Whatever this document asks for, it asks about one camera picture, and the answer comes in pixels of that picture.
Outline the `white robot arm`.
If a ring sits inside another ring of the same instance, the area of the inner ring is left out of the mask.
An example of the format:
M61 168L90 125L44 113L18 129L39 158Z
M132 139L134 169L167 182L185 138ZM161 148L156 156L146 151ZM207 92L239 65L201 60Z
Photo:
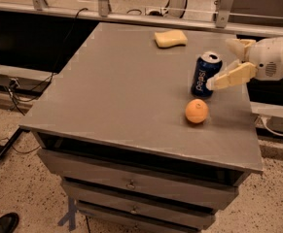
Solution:
M206 87L218 90L230 86L258 81L283 79L283 37L227 39L227 48L236 56L228 67L210 78Z

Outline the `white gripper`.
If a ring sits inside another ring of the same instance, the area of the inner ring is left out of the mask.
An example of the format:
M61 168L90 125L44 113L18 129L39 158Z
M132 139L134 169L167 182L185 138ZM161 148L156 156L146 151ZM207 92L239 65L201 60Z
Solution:
M249 62L233 61L207 81L209 90L248 83L254 77L259 81L283 78L283 38L268 38L257 43L252 39L227 39L226 46L240 61L248 59Z

